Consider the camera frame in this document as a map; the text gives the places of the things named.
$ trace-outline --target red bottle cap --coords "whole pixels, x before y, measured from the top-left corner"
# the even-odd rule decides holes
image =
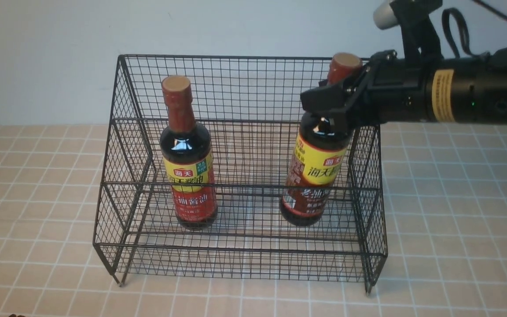
[[[191,81],[185,76],[169,76],[162,81],[163,100],[167,106],[169,128],[176,133],[195,128]]]
[[[337,53],[330,62],[328,71],[328,84],[333,85],[346,78],[353,72],[359,71],[363,66],[363,61],[354,54]]]

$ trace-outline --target yellow label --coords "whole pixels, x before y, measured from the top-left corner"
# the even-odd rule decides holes
[[[213,153],[194,164],[175,164],[163,158],[170,183],[208,184],[213,183]],[[198,192],[202,186],[173,186],[178,192]]]
[[[347,148],[339,151],[320,150],[308,144],[298,134],[294,155],[304,164],[302,177],[313,185],[324,185],[332,183],[344,159]]]
[[[455,122],[451,110],[451,84],[454,70],[437,70],[431,86],[431,106],[439,122]]]

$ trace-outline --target table surface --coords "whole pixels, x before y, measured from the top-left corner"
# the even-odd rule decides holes
[[[507,317],[507,126],[388,124],[389,257],[359,283],[129,275],[91,245],[107,127],[0,127],[0,316]]]

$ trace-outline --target soy sauce bottle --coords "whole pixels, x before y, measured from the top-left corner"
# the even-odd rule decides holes
[[[362,66],[362,60],[353,54],[334,55],[328,71],[328,85],[360,71]],[[317,187],[334,184],[351,138],[352,133],[333,132],[326,117],[309,112],[302,116],[285,185],[316,188],[285,189],[280,211],[287,221],[307,226],[322,218],[330,190]]]
[[[175,216],[186,229],[209,227],[217,217],[213,153],[209,131],[195,121],[191,81],[169,76],[162,81],[169,126],[160,135],[163,164],[172,185]]]

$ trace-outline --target black wire basket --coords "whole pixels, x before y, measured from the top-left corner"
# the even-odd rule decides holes
[[[357,130],[320,221],[289,224],[279,201],[298,123],[299,94],[326,78],[330,59],[121,55],[93,246],[119,285],[128,273],[362,281],[388,255],[380,127]],[[218,216],[188,231],[175,217],[159,136],[161,81],[191,79],[193,110],[212,137]]]

